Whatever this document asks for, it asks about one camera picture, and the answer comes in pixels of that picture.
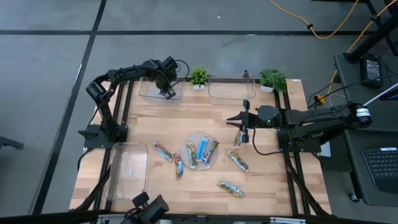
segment black keyboard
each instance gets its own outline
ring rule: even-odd
[[[366,165],[377,189],[398,193],[398,150],[377,148],[362,150]]]

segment wooden table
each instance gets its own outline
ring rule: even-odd
[[[255,152],[250,140],[250,143],[237,150],[249,166],[248,173],[240,170],[227,155],[227,152],[232,149],[238,130],[227,125],[226,118],[243,110],[241,105],[212,105],[207,89],[193,90],[189,83],[179,103],[148,99],[139,96],[138,84],[139,82],[134,82],[130,102],[127,142],[143,142],[148,147],[150,164],[146,192],[150,198],[153,199],[161,194],[170,207],[169,213],[174,214],[292,215],[282,154],[260,156]],[[274,94],[261,92],[259,85],[256,85],[257,93],[251,100],[251,112],[255,113],[254,109],[261,105],[275,106]],[[301,81],[287,80],[287,88],[291,108],[306,110]],[[284,105],[282,94],[280,95],[281,105]],[[111,108],[115,98],[111,99]],[[100,118],[97,116],[95,123],[99,122]],[[205,171],[192,171],[184,167],[183,177],[177,180],[175,164],[161,158],[152,145],[158,140],[171,153],[179,152],[184,139],[189,134],[198,131],[208,133],[220,142],[217,161]],[[261,152],[279,150],[276,130],[258,129],[256,146]],[[83,158],[70,208],[79,206],[97,184],[103,154],[104,149],[95,149]],[[319,161],[310,153],[300,155],[306,186],[323,209],[330,213]],[[228,181],[239,186],[246,196],[244,198],[232,197],[216,186],[219,181]],[[297,187],[295,192],[299,211],[303,212],[300,191]],[[101,200],[101,207],[104,207],[104,201],[105,199]],[[125,212],[132,207],[131,201],[114,201],[111,209],[114,212]]]

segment white cable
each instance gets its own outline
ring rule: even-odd
[[[372,103],[375,99],[379,98],[381,95],[387,93],[388,91],[390,91],[391,89],[395,88],[396,86],[398,86],[398,83],[396,83],[395,85],[393,85],[392,87],[384,90],[382,93],[378,94],[377,96],[375,96],[373,99],[369,100],[368,102],[366,102],[364,104],[364,106],[367,106],[368,104]]]
[[[333,104],[331,103],[331,100],[330,100],[330,97],[333,96],[333,95],[335,95],[335,96],[341,96],[341,97],[344,97],[344,98],[345,98],[345,96],[340,95],[340,94],[336,94],[336,93],[330,94],[330,95],[329,95],[329,103],[330,103],[330,106],[333,106]]]

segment black desk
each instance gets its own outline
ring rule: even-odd
[[[382,57],[390,70],[398,72],[398,57]],[[335,63],[342,84],[349,85],[360,82],[359,64],[348,63],[343,55],[335,56]],[[392,84],[398,82],[398,77],[391,77]],[[355,85],[345,89],[347,101],[366,103],[389,87],[387,79],[380,90]],[[369,105],[373,124],[365,130],[345,131],[343,137],[346,150],[352,165],[351,178],[357,196],[368,205],[398,207],[398,194],[378,191],[366,167],[361,150],[374,147],[398,146],[398,101],[375,100]]]

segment gray floor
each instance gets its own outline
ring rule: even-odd
[[[333,30],[351,3],[275,0],[314,23],[316,30]],[[0,29],[91,30],[100,0],[3,0]],[[379,11],[380,1],[374,2]],[[370,13],[360,4],[343,30],[362,30]],[[108,1],[100,30],[306,30],[294,17],[269,1]],[[325,86],[334,71],[333,56],[345,52],[355,37],[318,40],[312,36],[245,35],[101,35],[97,36],[73,110],[45,213],[68,210],[82,152],[84,129],[94,103],[85,87],[110,68],[131,66],[148,58],[171,55],[191,67],[204,65],[222,76],[248,69],[284,71],[303,80],[308,97]],[[22,151],[0,151],[0,216],[23,215],[31,203],[57,134],[76,78],[88,36],[0,35],[0,135],[25,143]],[[390,55],[384,41],[373,52]],[[333,98],[333,103],[341,99]],[[347,197],[347,174],[324,173],[332,211],[345,218],[396,223],[397,208],[370,207]]]

